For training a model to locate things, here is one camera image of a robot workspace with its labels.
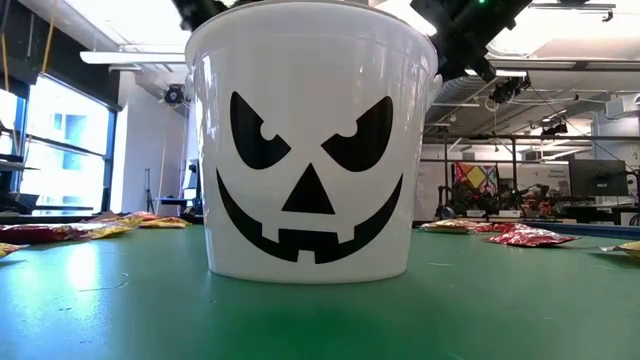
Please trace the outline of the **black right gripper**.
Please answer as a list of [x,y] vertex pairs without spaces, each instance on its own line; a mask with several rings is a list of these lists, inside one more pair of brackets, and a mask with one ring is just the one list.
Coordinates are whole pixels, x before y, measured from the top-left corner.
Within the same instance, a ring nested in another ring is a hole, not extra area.
[[496,69],[486,59],[486,46],[497,34],[495,19],[480,19],[466,30],[451,20],[438,20],[438,74],[447,82],[466,75],[466,70],[471,69],[485,82],[494,80]]

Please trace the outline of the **black metal rack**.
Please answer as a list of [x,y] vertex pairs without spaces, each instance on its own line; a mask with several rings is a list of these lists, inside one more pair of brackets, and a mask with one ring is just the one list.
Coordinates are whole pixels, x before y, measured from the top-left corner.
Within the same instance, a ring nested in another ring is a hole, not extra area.
[[[570,160],[621,160],[626,164],[627,196],[573,196]],[[550,187],[558,213],[548,218],[504,218],[640,226],[640,136],[534,136],[432,133],[420,157],[413,220],[438,220],[438,187],[453,185],[455,162],[496,165],[498,190]]]

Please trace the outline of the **colourful patterned quilt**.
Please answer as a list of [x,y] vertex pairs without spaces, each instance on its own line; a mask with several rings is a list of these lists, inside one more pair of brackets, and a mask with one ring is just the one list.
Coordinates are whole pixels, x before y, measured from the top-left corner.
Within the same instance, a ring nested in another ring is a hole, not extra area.
[[455,162],[452,165],[453,199],[471,199],[473,197],[493,197],[498,192],[499,172],[496,165],[479,165]]

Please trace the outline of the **background robot rig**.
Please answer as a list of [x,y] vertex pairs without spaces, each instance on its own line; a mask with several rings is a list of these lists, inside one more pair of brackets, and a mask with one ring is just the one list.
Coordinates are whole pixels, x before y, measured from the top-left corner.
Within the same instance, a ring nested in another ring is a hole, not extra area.
[[549,190],[547,185],[535,184],[523,190],[506,187],[490,192],[487,188],[473,187],[469,181],[452,187],[439,186],[435,217],[548,218],[558,213],[554,200],[548,196]]

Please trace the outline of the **white ceiling unit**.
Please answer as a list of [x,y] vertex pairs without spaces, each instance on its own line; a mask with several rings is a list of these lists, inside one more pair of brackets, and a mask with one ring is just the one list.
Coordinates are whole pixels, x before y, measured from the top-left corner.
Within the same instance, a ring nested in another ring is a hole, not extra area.
[[606,102],[604,115],[607,119],[640,115],[640,93],[619,96]]

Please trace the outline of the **dark background monitor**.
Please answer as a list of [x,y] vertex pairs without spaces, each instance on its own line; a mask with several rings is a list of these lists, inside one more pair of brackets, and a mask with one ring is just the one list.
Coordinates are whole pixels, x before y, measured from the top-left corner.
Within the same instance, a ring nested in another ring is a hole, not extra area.
[[573,196],[627,196],[626,164],[621,160],[569,161]]

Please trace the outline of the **black round ceiling lamp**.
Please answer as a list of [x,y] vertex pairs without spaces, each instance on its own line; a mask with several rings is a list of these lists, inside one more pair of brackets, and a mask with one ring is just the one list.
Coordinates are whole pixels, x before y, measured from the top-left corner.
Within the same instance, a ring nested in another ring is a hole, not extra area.
[[170,106],[179,106],[185,102],[186,96],[181,84],[169,84],[164,91],[163,101]]

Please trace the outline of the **monitor on black rolling stand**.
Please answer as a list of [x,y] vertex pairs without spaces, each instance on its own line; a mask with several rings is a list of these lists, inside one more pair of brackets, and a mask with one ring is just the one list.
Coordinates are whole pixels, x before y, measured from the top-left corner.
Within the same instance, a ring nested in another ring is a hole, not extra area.
[[159,196],[160,205],[178,206],[181,214],[193,217],[203,216],[202,185],[200,179],[200,164],[196,159],[186,162],[186,170],[182,184],[182,194],[175,196]]

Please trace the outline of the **white ceiling light fixture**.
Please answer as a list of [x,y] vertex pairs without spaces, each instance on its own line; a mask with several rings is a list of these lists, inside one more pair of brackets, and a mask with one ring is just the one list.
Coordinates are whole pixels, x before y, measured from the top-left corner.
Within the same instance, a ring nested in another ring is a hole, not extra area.
[[81,51],[79,55],[83,62],[91,65],[184,64],[185,63],[185,55],[181,53]]

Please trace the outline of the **black tripod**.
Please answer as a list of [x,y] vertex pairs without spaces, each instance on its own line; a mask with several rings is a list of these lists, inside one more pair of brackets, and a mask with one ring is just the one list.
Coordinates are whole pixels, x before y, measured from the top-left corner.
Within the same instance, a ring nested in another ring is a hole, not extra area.
[[155,213],[154,200],[151,194],[151,177],[150,177],[150,169],[146,168],[144,170],[145,173],[145,204],[146,211],[149,213]]

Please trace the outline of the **green table mat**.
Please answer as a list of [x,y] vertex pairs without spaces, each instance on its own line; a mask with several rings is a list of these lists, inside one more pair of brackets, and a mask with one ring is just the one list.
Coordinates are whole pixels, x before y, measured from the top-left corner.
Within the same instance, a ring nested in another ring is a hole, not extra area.
[[640,259],[417,231],[407,271],[289,285],[211,273],[204,232],[0,259],[0,360],[640,360]]

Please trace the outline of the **dark ceiling rail fixture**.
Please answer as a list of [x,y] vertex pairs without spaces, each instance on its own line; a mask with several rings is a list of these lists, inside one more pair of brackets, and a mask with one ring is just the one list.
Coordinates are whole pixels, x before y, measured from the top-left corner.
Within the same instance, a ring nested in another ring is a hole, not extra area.
[[606,23],[613,19],[614,11],[617,9],[615,3],[593,3],[591,0],[555,0],[554,2],[531,2],[528,5],[536,10],[562,10],[573,11],[578,14],[601,13],[602,22]]

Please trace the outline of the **large glass window wall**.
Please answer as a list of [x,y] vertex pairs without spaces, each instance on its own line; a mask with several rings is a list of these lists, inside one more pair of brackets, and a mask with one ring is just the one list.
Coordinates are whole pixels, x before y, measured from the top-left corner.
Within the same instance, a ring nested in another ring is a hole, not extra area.
[[0,155],[15,165],[3,185],[33,215],[102,210],[111,184],[116,114],[47,76],[0,80]]

